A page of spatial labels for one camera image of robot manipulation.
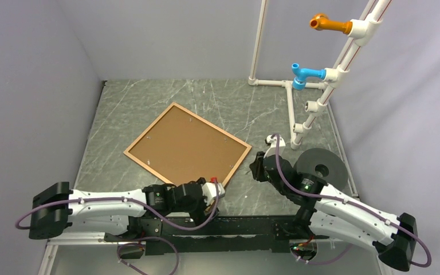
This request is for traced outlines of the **wooden picture frame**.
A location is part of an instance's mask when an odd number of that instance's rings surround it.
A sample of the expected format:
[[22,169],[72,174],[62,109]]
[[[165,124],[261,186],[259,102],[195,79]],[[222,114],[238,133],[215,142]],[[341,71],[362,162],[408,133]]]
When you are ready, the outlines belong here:
[[164,183],[203,177],[227,186],[252,146],[172,103],[124,151]]

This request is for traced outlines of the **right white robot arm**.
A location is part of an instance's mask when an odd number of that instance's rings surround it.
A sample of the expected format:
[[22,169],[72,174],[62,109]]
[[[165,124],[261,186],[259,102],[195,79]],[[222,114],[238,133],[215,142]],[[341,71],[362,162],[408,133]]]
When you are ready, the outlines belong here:
[[249,168],[254,180],[270,183],[299,206],[282,227],[288,238],[340,239],[375,253],[382,263],[402,272],[416,264],[415,217],[386,213],[344,194],[335,185],[346,181],[348,172],[334,153],[309,149],[291,164],[280,155],[258,152]]

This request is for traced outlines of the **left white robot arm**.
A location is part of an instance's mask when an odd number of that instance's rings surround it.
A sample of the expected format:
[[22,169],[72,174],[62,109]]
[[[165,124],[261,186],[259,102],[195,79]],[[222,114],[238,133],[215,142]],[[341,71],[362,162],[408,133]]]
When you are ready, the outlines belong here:
[[64,232],[101,232],[133,241],[146,235],[150,219],[173,225],[166,216],[186,213],[196,230],[214,217],[219,199],[225,196],[216,178],[180,184],[152,184],[122,192],[91,192],[71,189],[58,182],[35,195],[28,215],[30,239],[50,239]]

